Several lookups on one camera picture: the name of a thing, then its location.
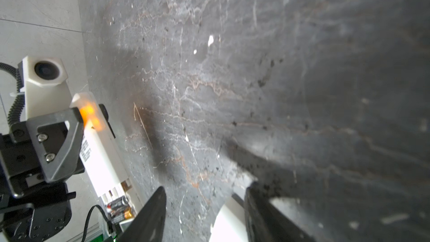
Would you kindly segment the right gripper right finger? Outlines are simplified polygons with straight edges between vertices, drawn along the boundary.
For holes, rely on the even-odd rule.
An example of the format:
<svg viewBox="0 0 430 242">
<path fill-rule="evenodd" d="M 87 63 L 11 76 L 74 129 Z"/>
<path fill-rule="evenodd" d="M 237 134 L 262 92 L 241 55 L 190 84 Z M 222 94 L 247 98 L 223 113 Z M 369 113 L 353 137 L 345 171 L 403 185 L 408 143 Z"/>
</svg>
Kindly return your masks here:
<svg viewBox="0 0 430 242">
<path fill-rule="evenodd" d="M 244 198 L 247 238 L 250 242 L 313 242 L 315 239 L 285 217 L 260 191 L 257 182 Z"/>
</svg>

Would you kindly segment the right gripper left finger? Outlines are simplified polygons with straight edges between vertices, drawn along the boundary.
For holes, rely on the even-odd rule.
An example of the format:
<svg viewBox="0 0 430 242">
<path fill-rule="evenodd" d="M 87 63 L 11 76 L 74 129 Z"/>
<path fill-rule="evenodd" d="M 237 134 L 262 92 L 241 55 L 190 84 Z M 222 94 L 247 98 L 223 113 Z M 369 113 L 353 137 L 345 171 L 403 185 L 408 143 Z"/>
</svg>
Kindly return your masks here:
<svg viewBox="0 0 430 242">
<path fill-rule="evenodd" d="M 166 192 L 158 187 L 118 242 L 162 242 L 166 220 Z"/>
</svg>

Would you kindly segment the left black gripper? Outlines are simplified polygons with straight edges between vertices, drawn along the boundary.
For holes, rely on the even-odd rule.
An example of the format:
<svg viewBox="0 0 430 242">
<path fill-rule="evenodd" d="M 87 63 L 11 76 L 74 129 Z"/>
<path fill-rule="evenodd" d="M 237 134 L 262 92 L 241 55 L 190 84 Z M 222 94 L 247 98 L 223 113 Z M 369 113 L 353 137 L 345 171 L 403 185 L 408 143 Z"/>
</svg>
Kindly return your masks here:
<svg viewBox="0 0 430 242">
<path fill-rule="evenodd" d="M 1 233 L 9 242 L 44 242 L 72 218 L 69 177 L 84 172 L 78 108 L 14 123 L 1 136 Z"/>
</svg>

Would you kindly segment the white remote control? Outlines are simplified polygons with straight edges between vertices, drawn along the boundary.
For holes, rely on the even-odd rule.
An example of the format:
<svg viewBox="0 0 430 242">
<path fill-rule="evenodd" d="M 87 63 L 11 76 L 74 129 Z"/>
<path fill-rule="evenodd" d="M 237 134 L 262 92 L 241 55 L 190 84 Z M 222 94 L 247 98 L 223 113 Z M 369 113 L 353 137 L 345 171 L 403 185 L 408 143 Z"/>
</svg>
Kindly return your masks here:
<svg viewBox="0 0 430 242">
<path fill-rule="evenodd" d="M 84 121 L 80 159 L 105 211 L 106 205 L 113 200 L 123 196 L 129 198 L 134 217 L 116 224 L 125 231 L 143 208 L 143 201 L 120 157 L 107 110 L 88 92 L 75 94 L 71 107 L 79 109 Z"/>
</svg>

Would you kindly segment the white battery cover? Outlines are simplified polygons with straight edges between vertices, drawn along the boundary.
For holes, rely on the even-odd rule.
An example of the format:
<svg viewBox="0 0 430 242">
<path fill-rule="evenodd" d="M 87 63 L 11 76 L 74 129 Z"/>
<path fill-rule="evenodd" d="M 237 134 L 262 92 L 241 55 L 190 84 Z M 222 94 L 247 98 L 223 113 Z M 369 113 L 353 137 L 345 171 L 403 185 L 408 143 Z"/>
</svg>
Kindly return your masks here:
<svg viewBox="0 0 430 242">
<path fill-rule="evenodd" d="M 244 201 L 235 193 L 221 207 L 211 226 L 210 242 L 248 242 Z"/>
</svg>

